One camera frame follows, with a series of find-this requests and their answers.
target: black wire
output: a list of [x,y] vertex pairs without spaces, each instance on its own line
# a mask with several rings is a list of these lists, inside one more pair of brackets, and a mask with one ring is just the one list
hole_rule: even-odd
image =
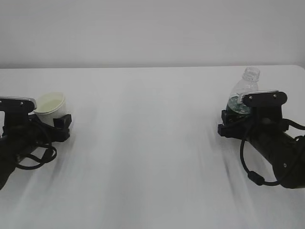
[[[295,122],[293,122],[293,121],[291,121],[291,120],[289,120],[289,119],[287,119],[287,121],[290,121],[289,123],[293,123],[293,125],[291,125],[291,126],[293,126],[293,127],[295,127],[295,128],[296,128],[296,126],[297,126],[297,127],[301,126],[301,125],[299,125],[299,124],[297,124],[297,123],[295,123]],[[252,177],[255,176],[256,178],[259,177],[259,178],[262,179],[262,180],[260,180],[260,184],[258,184],[258,185],[266,185],[266,186],[277,186],[277,185],[280,185],[281,182],[282,182],[284,179],[286,179],[288,175],[290,175],[290,173],[293,171],[293,169],[295,168],[296,164],[298,163],[299,159],[301,158],[301,156],[302,156],[302,154],[303,154],[303,150],[304,150],[304,148],[305,148],[305,141],[301,141],[301,142],[300,142],[300,146],[298,146],[298,148],[297,148],[297,155],[296,155],[296,157],[294,158],[294,160],[292,161],[292,163],[290,164],[289,168],[288,168],[288,169],[286,170],[286,172],[284,173],[284,175],[282,175],[281,178],[279,178],[279,179],[276,180],[276,181],[268,182],[268,181],[265,181],[264,178],[263,178],[261,175],[259,175],[258,173],[254,172],[254,171],[250,171],[250,170],[248,169],[248,167],[247,167],[245,161],[244,161],[244,143],[245,143],[246,138],[248,137],[248,134],[249,134],[249,132],[251,131],[252,127],[253,127],[253,124],[251,124],[251,125],[248,127],[248,129],[246,130],[246,133],[245,133],[245,135],[244,135],[244,137],[243,137],[243,139],[242,139],[242,142],[241,142],[241,144],[240,144],[240,160],[241,160],[241,163],[242,163],[242,165],[243,165],[243,168],[244,168],[244,170],[246,171],[246,173],[248,174],[248,177],[249,177],[249,178],[250,178],[251,176],[252,176]]]
[[[47,133],[47,131],[44,128],[42,128],[38,123],[35,123],[35,122],[30,122],[30,123],[32,125],[36,126],[43,133],[43,135],[46,137],[47,145],[46,144],[39,144],[37,142],[32,143],[34,146],[46,148],[46,150],[45,150],[41,159],[32,155],[32,154],[28,154],[28,155],[24,156],[24,157],[27,157],[27,158],[32,159],[32,160],[39,163],[35,166],[23,166],[23,165],[20,165],[20,164],[16,163],[14,160],[11,160],[10,158],[5,158],[8,162],[13,163],[17,168],[23,169],[23,170],[33,170],[33,169],[40,168],[44,164],[54,160],[57,156],[57,150],[56,150],[55,147],[52,146],[52,140],[51,140],[49,134]],[[32,139],[29,139],[27,136],[23,135],[19,131],[15,131],[15,133],[21,135],[22,137],[24,137],[28,141],[32,141]],[[46,153],[48,153],[48,150],[52,150],[52,156],[50,156],[49,158],[45,158],[45,155],[46,155]]]
[[300,124],[298,124],[298,123],[296,123],[296,122],[294,122],[294,121],[292,121],[292,120],[290,120],[290,119],[283,118],[283,119],[282,119],[282,122],[286,122],[288,125],[290,125],[290,126],[296,128],[296,129],[305,130],[305,126],[300,125]]

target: white wall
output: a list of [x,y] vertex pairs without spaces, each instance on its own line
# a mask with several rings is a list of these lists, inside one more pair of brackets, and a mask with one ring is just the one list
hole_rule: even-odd
[[305,0],[0,0],[0,67],[305,66]]

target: clear plastic bottle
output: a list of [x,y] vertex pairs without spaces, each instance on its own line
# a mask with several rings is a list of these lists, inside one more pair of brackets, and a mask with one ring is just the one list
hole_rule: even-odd
[[244,92],[258,91],[258,79],[260,71],[254,67],[247,67],[244,71],[243,78],[232,89],[229,101],[227,104],[227,111],[233,111],[241,115],[247,115],[251,112],[251,109],[243,104],[237,102],[237,98]]

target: white table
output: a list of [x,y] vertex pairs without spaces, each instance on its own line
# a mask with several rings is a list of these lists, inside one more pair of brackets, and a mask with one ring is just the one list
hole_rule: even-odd
[[[304,124],[304,69],[259,68],[260,89],[286,92],[284,117]],[[16,169],[0,191],[1,228],[304,228],[304,191],[255,185],[241,167],[240,141],[217,134],[244,69],[0,70],[1,95],[61,91],[73,117],[56,160]],[[249,144],[245,159],[274,179]]]

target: paper cup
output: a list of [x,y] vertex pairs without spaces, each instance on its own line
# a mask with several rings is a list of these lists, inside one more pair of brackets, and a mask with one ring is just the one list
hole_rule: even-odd
[[61,92],[51,92],[38,98],[34,113],[45,124],[54,126],[53,118],[61,118],[67,114],[65,96]]

